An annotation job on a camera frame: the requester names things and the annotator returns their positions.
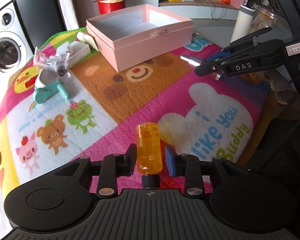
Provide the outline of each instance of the washing machine door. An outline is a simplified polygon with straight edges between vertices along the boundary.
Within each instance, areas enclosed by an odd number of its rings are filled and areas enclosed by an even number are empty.
[[[0,32],[0,72],[16,71],[26,64],[26,47],[15,33]]]

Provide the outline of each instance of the label sticker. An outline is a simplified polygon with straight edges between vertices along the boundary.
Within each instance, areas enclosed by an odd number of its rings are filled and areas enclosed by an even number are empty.
[[[286,47],[288,56],[300,53],[300,42]]]

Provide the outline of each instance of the play mat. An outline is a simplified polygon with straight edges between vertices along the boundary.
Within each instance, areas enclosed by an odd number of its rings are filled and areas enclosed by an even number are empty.
[[[58,33],[42,47],[47,55],[79,30]],[[117,73],[101,53],[92,53],[71,68],[65,86],[73,96],[55,94],[36,105],[38,75],[30,61],[17,73],[0,106],[0,186],[3,198],[15,187],[86,155],[92,161],[124,153],[135,142],[136,126],[159,125],[162,154],[167,144],[178,154],[210,161],[221,156],[236,162],[247,145],[269,93],[254,75],[198,77],[181,54],[206,58],[220,48],[193,36],[192,44]],[[96,190],[97,178],[91,185]],[[135,170],[118,178],[118,189],[141,187]],[[182,178],[161,172],[161,187],[183,188]]]

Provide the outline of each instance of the crosshair mark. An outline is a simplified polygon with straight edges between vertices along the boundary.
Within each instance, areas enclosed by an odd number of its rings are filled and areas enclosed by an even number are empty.
[[[148,196],[152,197],[152,196],[154,196],[156,193],[153,192],[153,191],[149,191],[149,192],[147,192],[146,194],[147,194]]]
[[[206,122],[209,122],[209,121],[210,121],[208,117],[202,115],[199,111],[196,111],[195,114],[196,114],[197,116],[202,116],[202,119],[205,120]]]

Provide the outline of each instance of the washing machine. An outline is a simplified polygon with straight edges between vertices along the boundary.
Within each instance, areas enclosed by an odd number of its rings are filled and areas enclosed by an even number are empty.
[[[0,0],[0,101],[8,80],[33,56],[15,0]]]
[[[21,27],[14,0],[0,7],[0,76],[14,73],[32,57],[26,36]]]

